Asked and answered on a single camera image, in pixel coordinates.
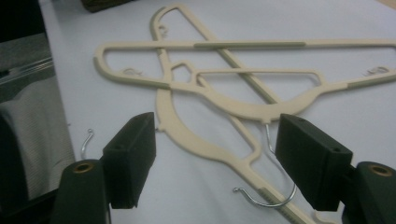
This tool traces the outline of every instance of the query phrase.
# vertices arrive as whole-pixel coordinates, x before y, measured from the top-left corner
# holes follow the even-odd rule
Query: fabric
[[[56,77],[30,84],[0,104],[0,114],[17,135],[29,199],[57,189],[75,158]]]

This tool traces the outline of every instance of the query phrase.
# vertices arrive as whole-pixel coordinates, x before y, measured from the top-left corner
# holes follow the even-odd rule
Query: cream hanger
[[[178,10],[197,29],[206,41],[165,41],[163,32],[166,27],[160,23],[164,14],[171,10]],[[168,136],[180,147],[200,157],[213,161],[220,161],[229,165],[264,199],[271,203],[285,202],[285,197],[267,183],[261,176],[251,169],[251,163],[262,154],[262,146],[243,125],[240,119],[258,120],[261,124],[268,124],[279,119],[281,113],[297,114],[311,105],[323,93],[342,91],[372,86],[396,80],[396,70],[389,69],[385,73],[369,77],[329,83],[325,77],[315,70],[298,69],[264,69],[246,68],[229,49],[308,49],[308,48],[365,48],[365,47],[391,47],[396,48],[395,40],[297,40],[297,41],[219,41],[208,31],[184,6],[175,4],[163,7],[151,19],[150,30],[154,41],[148,42],[115,42],[106,43],[97,48],[93,61],[98,72],[109,79],[118,82],[144,85],[158,89],[157,115],[160,121],[159,131],[166,132]],[[163,68],[163,78],[150,78],[131,76],[133,68],[122,71],[111,70],[105,60],[105,53],[109,50],[137,50],[156,49]],[[169,49],[213,49],[231,66],[223,69],[198,69],[189,61],[172,63],[169,59]],[[191,82],[174,81],[173,72],[176,68],[185,66],[191,73]],[[269,105],[255,105],[237,101],[217,92],[205,81],[204,76],[210,74],[236,73],[239,74]],[[256,73],[282,74],[312,74],[317,77],[319,85],[306,91],[289,101],[282,101],[265,83],[261,82]],[[194,134],[178,117],[173,105],[172,91],[194,92],[204,96],[214,106],[228,114],[228,118],[252,147],[253,152],[244,159],[235,157],[229,151],[206,142]],[[277,209],[292,223],[315,223],[309,216],[299,210],[294,204],[287,203]]]

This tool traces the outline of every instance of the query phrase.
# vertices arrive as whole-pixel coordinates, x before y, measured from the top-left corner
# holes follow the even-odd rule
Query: hanger hook
[[[87,156],[86,156],[87,145],[88,145],[88,143],[90,142],[90,140],[92,138],[93,138],[93,129],[89,129],[88,130],[88,137],[87,137],[87,139],[85,139],[85,141],[84,141],[84,143],[82,144],[82,147],[81,147],[81,158],[83,160],[87,159]]]
[[[270,128],[269,128],[268,124],[265,124],[265,131],[266,131],[266,136],[267,136],[268,148],[273,154],[275,154],[275,150],[273,149],[272,144],[271,144]],[[260,203],[260,202],[258,202],[256,200],[254,200],[250,196],[250,194],[248,194],[248,192],[245,189],[243,189],[243,188],[234,188],[233,192],[240,191],[241,193],[243,193],[250,200],[251,203],[253,203],[255,205],[258,205],[258,206],[261,206],[261,207],[268,207],[268,208],[278,208],[278,207],[281,207],[281,206],[289,203],[294,198],[294,195],[296,194],[296,190],[297,190],[297,186],[296,186],[296,184],[293,184],[293,190],[291,191],[291,194],[289,195],[289,197],[285,201],[283,201],[281,203]]]

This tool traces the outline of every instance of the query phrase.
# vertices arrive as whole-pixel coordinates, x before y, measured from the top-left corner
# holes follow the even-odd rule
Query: metal hook
[[[83,160],[87,159],[87,157],[86,157],[87,145],[90,142],[90,140],[93,138],[93,135],[94,135],[93,130],[89,129],[88,137],[87,137],[87,139],[85,139],[84,143],[82,144],[82,148],[81,148],[81,158]]]
[[[269,125],[268,124],[265,124],[265,130],[266,130],[268,148],[273,154],[275,154],[275,151],[274,151],[274,149],[272,147],[272,144],[271,144],[271,136],[270,136],[270,132],[269,132],[270,129],[269,129]],[[289,203],[294,198],[294,195],[296,194],[296,190],[297,190],[297,186],[296,186],[296,184],[294,184],[293,185],[293,190],[291,191],[291,194],[289,195],[289,197],[285,201],[283,201],[281,203],[259,203],[258,201],[254,200],[250,196],[250,194],[248,194],[248,192],[245,189],[243,189],[243,188],[234,188],[233,192],[240,191],[241,193],[243,193],[250,200],[251,203],[253,203],[255,205],[258,205],[258,206],[261,206],[261,207],[278,208],[278,207],[281,207],[281,206]]]

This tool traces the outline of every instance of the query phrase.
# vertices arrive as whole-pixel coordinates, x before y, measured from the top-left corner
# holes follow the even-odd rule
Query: white table
[[[87,137],[88,158],[98,159],[102,148],[131,117],[155,111],[155,89],[120,84],[101,77],[92,63],[95,49],[112,41],[150,41],[149,20],[170,0],[140,0],[98,13],[86,11],[78,0],[41,0],[50,48],[61,89],[64,110],[77,160]],[[192,1],[182,2],[218,39],[340,39],[396,38],[396,11],[374,0],[360,1]],[[200,39],[177,14],[164,18],[168,39]],[[395,68],[395,49],[253,50],[236,52],[252,67],[313,68],[330,81],[361,77],[385,65]],[[197,67],[225,66],[215,53],[183,52]],[[108,55],[114,69],[133,66],[145,76],[161,77],[155,51],[115,52]],[[177,78],[185,79],[183,71]],[[262,104],[237,78],[211,78],[214,86],[231,97]],[[269,79],[282,97],[311,88],[310,79]],[[354,152],[352,164],[377,161],[396,167],[396,83],[320,96],[299,116]],[[227,119],[203,98],[175,93],[177,113],[205,140],[243,157],[250,152]],[[259,124],[249,129],[262,141]],[[271,124],[276,138],[277,122]],[[157,158],[150,170],[138,208],[112,210],[113,223],[288,223],[277,211],[252,206],[234,187],[252,189],[224,164],[198,158],[157,133]],[[267,150],[254,169],[285,195],[290,180],[273,165]],[[298,193],[293,202],[312,210]],[[341,212],[332,217],[340,217]]]

